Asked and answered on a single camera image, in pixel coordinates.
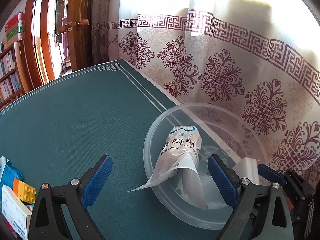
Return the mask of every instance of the green tablecloth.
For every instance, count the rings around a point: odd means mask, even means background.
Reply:
[[[106,239],[214,239],[218,231],[177,219],[151,188],[127,192],[147,180],[144,139],[165,111],[151,95],[166,109],[175,105],[124,60],[69,74],[0,112],[0,154],[35,188],[64,185],[108,154],[112,173],[88,208]]]

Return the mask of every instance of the wooden door knob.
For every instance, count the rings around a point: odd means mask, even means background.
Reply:
[[[59,33],[66,33],[67,32],[67,25],[62,25],[59,27]]]
[[[76,19],[76,29],[77,30],[79,29],[79,27],[86,27],[86,26],[89,26],[89,19],[82,19],[81,21]]]

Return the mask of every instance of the translucent plastic bowl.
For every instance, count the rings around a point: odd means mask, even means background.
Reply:
[[[183,194],[181,172],[152,187],[160,202],[186,223],[205,229],[222,229],[232,212],[226,205],[208,172],[207,161],[217,153],[232,168],[244,157],[266,162],[266,152],[255,132],[241,118],[218,106],[188,103],[170,108],[151,125],[144,143],[143,161],[148,179],[153,173],[159,153],[174,126],[196,126],[203,140],[198,173],[207,203],[203,211]]]

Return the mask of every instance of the silver bolt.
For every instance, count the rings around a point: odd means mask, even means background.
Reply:
[[[79,179],[73,179],[72,181],[70,181],[71,185],[78,185],[79,183]]]
[[[44,184],[41,186],[42,189],[47,189],[48,187],[49,187],[49,184],[48,184],[48,183],[44,183]]]
[[[249,185],[250,180],[247,179],[247,178],[243,178],[243,179],[241,179],[241,182],[242,182],[243,184],[245,184],[245,185]]]
[[[279,185],[279,183],[277,183],[277,182],[274,182],[274,183],[272,184],[272,186],[273,186],[274,188],[280,188],[280,185]]]

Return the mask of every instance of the blue stripe on package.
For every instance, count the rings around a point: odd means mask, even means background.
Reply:
[[[6,185],[12,189],[13,179],[22,180],[21,171],[12,165],[6,157],[0,158],[0,192],[2,192],[2,185]]]

